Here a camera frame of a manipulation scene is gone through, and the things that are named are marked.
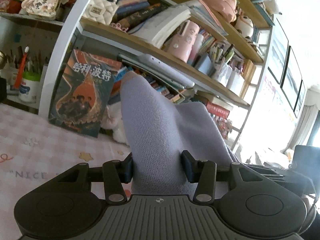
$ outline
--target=ridged gray panel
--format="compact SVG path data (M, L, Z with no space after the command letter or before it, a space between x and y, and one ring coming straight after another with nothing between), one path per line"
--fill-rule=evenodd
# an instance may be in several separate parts
M186 196L133 196L125 205L109 207L93 228L67 240L179 239L252 240L231 231L212 208L195 205ZM295 234L283 240L302 238Z

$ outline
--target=lavender fabric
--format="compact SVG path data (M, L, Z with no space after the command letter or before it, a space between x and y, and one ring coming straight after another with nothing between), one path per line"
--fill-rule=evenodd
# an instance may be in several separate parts
M237 161L203 104L175 105L132 71L122 81L121 108L134 161L133 194L192 197L196 184L183 172L183 150L217 165Z

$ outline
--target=pink tablecloth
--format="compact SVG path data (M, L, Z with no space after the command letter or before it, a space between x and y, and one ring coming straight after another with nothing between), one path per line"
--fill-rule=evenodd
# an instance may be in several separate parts
M0 104L0 240L21 236L13 217L20 197L77 163L101 166L124 160L129 153L128 147L109 136L82 136ZM130 191L130 185L124 188ZM104 198L102 183L93 183L92 192Z

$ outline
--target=framed picture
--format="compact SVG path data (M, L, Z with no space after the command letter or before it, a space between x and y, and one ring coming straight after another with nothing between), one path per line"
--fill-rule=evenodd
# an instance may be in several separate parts
M304 98L304 95L306 93L306 88L304 86L303 80L301 80L301 85L300 85L300 92L299 92L299 96L297 98L297 102L296 105L294 106L294 115L298 118L300 109L301 109L301 105L302 105L302 101Z
M277 81L281 82L289 41L278 20L275 21L274 38L271 46L271 57L268 68Z
M296 57L293 53L292 47L289 46L287 61L284 67L284 73L280 87L292 110L295 107L299 95L301 81L302 77Z

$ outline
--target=white jar with green lid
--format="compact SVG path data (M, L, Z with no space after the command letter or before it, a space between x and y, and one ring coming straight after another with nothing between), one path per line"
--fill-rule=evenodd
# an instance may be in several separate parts
M35 103L41 75L33 72L23 72L19 88L19 98L26 103Z

